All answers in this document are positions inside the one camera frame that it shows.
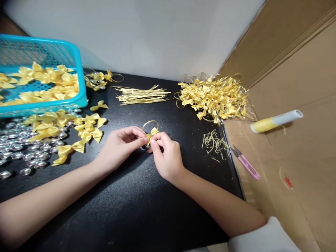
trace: forearm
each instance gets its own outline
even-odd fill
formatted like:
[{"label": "forearm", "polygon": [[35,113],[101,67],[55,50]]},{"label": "forearm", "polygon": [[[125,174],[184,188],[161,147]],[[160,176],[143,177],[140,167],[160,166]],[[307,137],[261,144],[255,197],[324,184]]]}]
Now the forearm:
[{"label": "forearm", "polygon": [[207,211],[230,237],[251,232],[267,223],[257,209],[188,170],[171,182]]},{"label": "forearm", "polygon": [[1,203],[1,239],[12,249],[21,246],[107,175],[91,163]]}]

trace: left hand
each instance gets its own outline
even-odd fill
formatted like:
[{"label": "left hand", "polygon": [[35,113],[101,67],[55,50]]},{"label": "left hand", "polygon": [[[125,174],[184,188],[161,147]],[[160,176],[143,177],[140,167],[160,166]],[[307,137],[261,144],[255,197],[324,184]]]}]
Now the left hand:
[{"label": "left hand", "polygon": [[92,162],[97,169],[111,173],[116,170],[129,155],[147,144],[144,131],[136,126],[117,129],[108,136],[102,150]]}]

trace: red mark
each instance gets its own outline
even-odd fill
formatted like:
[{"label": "red mark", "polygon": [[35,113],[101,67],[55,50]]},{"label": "red mark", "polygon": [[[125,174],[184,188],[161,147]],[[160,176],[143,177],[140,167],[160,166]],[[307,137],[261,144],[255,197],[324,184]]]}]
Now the red mark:
[{"label": "red mark", "polygon": [[287,184],[288,184],[291,188],[293,188],[293,185],[292,185],[291,181],[289,180],[289,178],[286,177],[285,180],[286,180]]}]

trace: white wall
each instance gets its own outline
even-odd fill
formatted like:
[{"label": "white wall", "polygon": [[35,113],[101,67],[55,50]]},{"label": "white wall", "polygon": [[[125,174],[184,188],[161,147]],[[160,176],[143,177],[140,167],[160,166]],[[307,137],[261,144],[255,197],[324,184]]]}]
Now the white wall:
[{"label": "white wall", "polygon": [[11,0],[29,35],[76,44],[84,66],[180,80],[216,74],[264,0]]}]

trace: hand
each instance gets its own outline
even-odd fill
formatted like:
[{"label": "hand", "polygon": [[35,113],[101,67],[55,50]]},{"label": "hand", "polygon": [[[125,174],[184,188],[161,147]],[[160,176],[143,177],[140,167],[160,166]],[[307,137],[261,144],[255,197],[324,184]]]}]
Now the hand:
[{"label": "hand", "polygon": [[165,132],[155,134],[150,141],[150,149],[153,151],[156,168],[164,179],[173,183],[186,169],[182,163],[181,150],[178,142],[170,139]]},{"label": "hand", "polygon": [[93,164],[99,169],[113,172],[133,151],[147,142],[143,130],[135,126],[112,131]]}]

